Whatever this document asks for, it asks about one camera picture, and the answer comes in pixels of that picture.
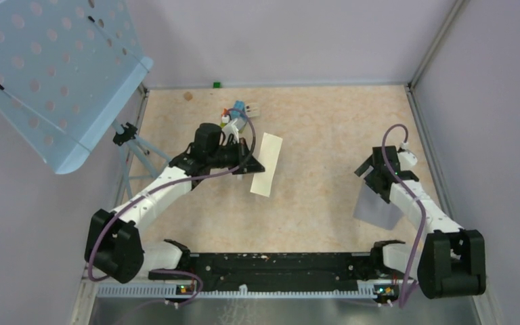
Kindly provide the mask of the grey envelope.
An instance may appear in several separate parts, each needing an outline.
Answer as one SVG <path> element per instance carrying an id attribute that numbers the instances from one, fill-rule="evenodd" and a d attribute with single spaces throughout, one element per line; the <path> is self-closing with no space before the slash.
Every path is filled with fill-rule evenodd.
<path id="1" fill-rule="evenodd" d="M 403 213 L 392 203 L 386 203 L 366 184 L 362 184 L 353 217 L 384 230 L 392 230 Z"/>

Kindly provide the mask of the colourful toy block assembly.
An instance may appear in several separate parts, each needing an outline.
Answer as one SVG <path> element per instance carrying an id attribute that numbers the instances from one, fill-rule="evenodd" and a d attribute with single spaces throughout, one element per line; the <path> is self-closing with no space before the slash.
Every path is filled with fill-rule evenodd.
<path id="1" fill-rule="evenodd" d="M 224 128 L 229 123 L 235 121 L 235 126 L 238 132 L 242 133 L 248 124 L 244 115 L 248 118 L 260 116 L 260 104 L 236 100 L 230 112 L 226 109 L 223 110 L 221 114 L 220 127 Z"/>

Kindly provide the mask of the beige letter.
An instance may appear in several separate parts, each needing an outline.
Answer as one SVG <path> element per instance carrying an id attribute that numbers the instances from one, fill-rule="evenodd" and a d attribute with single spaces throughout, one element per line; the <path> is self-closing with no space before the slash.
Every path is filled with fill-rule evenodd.
<path id="1" fill-rule="evenodd" d="M 281 137 L 270 133 L 263 134 L 257 159 L 264 166 L 265 170 L 253 176 L 250 193 L 270 197 L 282 142 L 283 139 Z"/>

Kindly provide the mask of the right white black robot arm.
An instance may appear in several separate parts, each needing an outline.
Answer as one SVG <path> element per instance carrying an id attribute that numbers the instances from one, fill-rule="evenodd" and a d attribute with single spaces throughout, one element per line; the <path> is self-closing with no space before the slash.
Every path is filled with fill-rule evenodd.
<path id="1" fill-rule="evenodd" d="M 482 295 L 487 285 L 483 235 L 465 229 L 439 208 L 412 172 L 416 162 L 409 150 L 377 146 L 355 170 L 363 179 L 356 219 L 392 230 L 407 217 L 420 234 L 419 244 L 376 242 L 370 271 L 379 279 L 399 271 L 417 281 L 428 299 Z"/>

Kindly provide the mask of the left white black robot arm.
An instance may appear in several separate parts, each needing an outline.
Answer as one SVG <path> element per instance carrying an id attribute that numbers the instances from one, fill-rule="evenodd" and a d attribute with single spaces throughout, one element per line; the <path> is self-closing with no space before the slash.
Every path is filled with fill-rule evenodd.
<path id="1" fill-rule="evenodd" d="M 254 144 L 244 138 L 227 137 L 222 128 L 202 123 L 187 149 L 177 155 L 162 173 L 125 204 L 110 211 L 96 211 L 89 224 L 84 259 L 89 270 L 122 284 L 139 273 L 144 263 L 141 234 L 178 198 L 190 193 L 203 180 L 217 176 L 265 172 L 253 156 Z"/>

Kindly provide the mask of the small tan wooden piece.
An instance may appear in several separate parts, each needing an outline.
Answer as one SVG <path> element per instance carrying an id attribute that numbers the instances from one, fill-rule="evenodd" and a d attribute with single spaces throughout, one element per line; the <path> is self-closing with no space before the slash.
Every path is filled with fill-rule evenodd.
<path id="1" fill-rule="evenodd" d="M 185 99 L 186 101 L 190 101 L 190 100 L 193 99 L 193 95 L 192 95 L 192 93 L 189 92 L 189 91 L 185 92 L 184 95 L 183 95 L 183 97 L 184 97 L 184 99 Z"/>

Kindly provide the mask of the light blue perforated music stand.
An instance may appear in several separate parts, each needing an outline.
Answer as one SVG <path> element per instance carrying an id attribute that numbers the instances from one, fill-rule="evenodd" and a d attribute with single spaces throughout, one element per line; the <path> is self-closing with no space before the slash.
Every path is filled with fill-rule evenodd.
<path id="1" fill-rule="evenodd" d="M 120 1 L 0 1 L 0 113 L 54 173 L 80 168 L 108 129 L 158 175 L 156 148 L 117 116 L 152 67 Z"/>

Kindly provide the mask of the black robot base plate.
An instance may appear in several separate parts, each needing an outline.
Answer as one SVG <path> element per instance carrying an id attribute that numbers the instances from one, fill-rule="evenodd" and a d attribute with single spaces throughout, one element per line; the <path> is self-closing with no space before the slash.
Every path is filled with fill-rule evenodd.
<path id="1" fill-rule="evenodd" d="M 369 253 L 193 253 L 180 246 L 182 256 L 174 274 L 152 267 L 150 280 L 203 281 L 205 292 L 235 291 L 245 285 L 256 293 L 325 293 L 356 291 L 364 282 L 395 284 L 403 273 L 380 264 Z"/>

